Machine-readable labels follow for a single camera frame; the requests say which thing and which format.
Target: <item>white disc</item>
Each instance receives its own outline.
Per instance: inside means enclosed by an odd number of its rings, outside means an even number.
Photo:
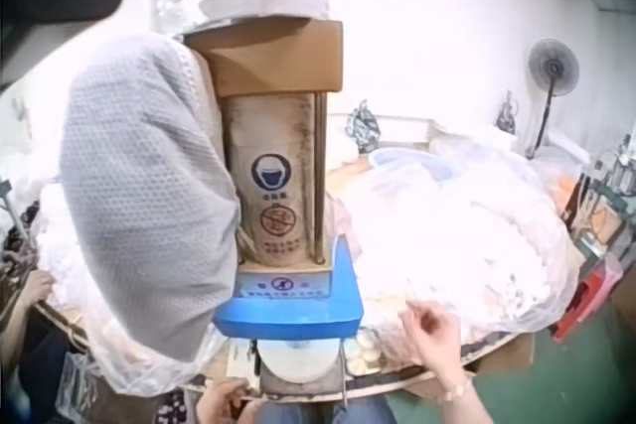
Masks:
[[[279,378],[302,384],[321,378],[338,358],[340,340],[279,342],[258,340],[258,354]]]

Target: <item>blue plastic part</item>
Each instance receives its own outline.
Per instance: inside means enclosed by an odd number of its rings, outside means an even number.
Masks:
[[[416,149],[381,148],[369,155],[369,163],[374,168],[402,162],[421,164],[438,183],[454,176],[453,170],[439,156]]]
[[[344,235],[334,244],[332,263],[329,297],[234,297],[217,309],[214,324],[226,337],[251,340],[298,341],[355,336],[364,309]]]

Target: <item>bracelet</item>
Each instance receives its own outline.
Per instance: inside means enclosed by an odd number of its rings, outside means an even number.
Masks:
[[[466,390],[469,389],[470,386],[472,386],[472,383],[473,383],[472,376],[466,376],[466,380],[464,381],[463,384],[458,384],[458,385],[455,386],[454,389],[444,392],[437,399],[438,402],[440,404],[443,404],[444,402],[452,402],[452,401],[455,401],[455,400],[459,399],[461,396],[464,395]]]

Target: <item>red stool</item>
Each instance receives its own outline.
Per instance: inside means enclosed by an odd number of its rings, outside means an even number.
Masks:
[[[554,340],[562,343],[577,324],[597,311],[622,277],[620,262],[613,253],[607,253],[596,269],[578,284],[565,314],[551,327]]]

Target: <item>blue jeans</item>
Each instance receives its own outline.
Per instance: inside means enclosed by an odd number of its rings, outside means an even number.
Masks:
[[[267,402],[258,411],[257,424],[309,424],[315,404],[272,404]],[[383,396],[351,399],[348,409],[341,403],[333,407],[332,424],[397,424]]]

